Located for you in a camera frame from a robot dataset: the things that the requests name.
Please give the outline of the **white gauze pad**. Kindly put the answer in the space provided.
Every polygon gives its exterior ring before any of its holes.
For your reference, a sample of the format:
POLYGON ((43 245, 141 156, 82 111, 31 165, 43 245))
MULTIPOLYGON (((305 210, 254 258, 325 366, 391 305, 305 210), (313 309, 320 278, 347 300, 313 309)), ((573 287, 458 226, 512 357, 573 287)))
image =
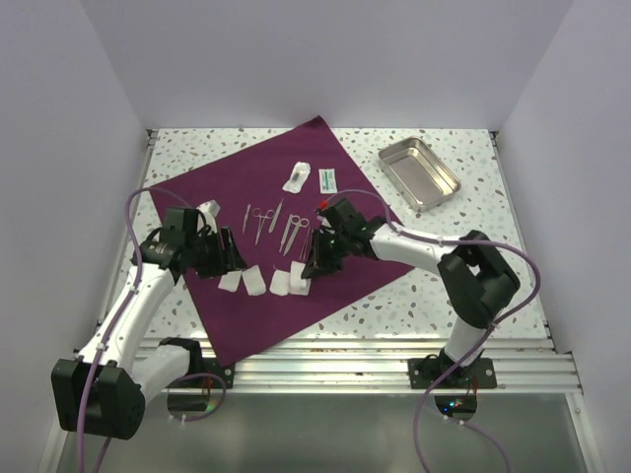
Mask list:
POLYGON ((223 275, 218 283, 218 289, 229 293, 235 293, 241 283, 242 274, 242 270, 235 270, 223 275))
POLYGON ((275 296, 288 296, 290 293, 290 273, 276 269, 271 279, 269 291, 275 296))
POLYGON ((311 280, 305 279, 302 275, 305 264, 293 261, 290 267, 289 294, 296 296, 307 296, 310 292, 311 280))
POLYGON ((245 290, 249 296, 257 297, 266 292, 266 284, 258 265, 251 266, 243 271, 242 278, 245 290))

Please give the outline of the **stainless steel tray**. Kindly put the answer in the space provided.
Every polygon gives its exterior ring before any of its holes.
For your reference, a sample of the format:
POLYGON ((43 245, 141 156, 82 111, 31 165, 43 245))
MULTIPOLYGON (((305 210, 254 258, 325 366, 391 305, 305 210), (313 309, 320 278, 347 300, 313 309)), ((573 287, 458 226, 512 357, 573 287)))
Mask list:
POLYGON ((405 138, 381 149, 378 162, 395 189, 416 212, 438 207, 461 189, 455 174, 418 137, 405 138))

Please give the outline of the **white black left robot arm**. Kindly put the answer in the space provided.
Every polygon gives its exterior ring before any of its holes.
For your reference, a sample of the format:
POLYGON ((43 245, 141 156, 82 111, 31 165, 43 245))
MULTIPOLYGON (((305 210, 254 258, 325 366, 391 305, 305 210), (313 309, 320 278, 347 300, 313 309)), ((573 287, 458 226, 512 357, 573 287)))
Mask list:
POLYGON ((164 224, 136 242, 125 286, 95 335, 52 369, 61 429, 131 439, 146 407, 171 384, 190 387, 209 377, 225 386, 192 339, 167 337, 147 359, 136 356, 151 320, 186 272, 209 279, 244 268, 230 228, 216 227, 198 209, 169 208, 164 224))

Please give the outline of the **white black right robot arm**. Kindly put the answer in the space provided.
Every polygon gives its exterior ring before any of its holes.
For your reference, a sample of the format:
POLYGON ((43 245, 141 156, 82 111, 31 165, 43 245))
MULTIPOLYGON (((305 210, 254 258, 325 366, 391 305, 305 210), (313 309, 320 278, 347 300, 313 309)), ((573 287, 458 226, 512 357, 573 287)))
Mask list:
POLYGON ((301 277, 312 279, 342 269, 353 255, 396 262, 438 275, 456 313, 452 334, 441 350, 439 374, 458 387, 474 375, 482 354, 480 338, 521 287, 515 271, 488 237, 478 231, 455 236, 454 245, 439 236, 413 232, 377 216, 366 219, 343 198, 322 203, 312 231, 309 259, 301 277))

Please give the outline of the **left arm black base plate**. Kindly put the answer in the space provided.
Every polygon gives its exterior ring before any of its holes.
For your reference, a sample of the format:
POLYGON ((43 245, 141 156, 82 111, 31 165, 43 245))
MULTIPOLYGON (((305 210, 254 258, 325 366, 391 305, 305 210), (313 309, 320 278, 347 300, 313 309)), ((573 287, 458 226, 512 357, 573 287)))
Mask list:
POLYGON ((206 390, 213 388, 221 389, 221 382, 218 378, 223 380, 227 389, 232 389, 234 386, 235 377, 235 365, 228 365, 222 367, 216 358, 204 358, 203 359, 204 372, 212 373, 212 377, 202 377, 199 380, 200 386, 206 390))

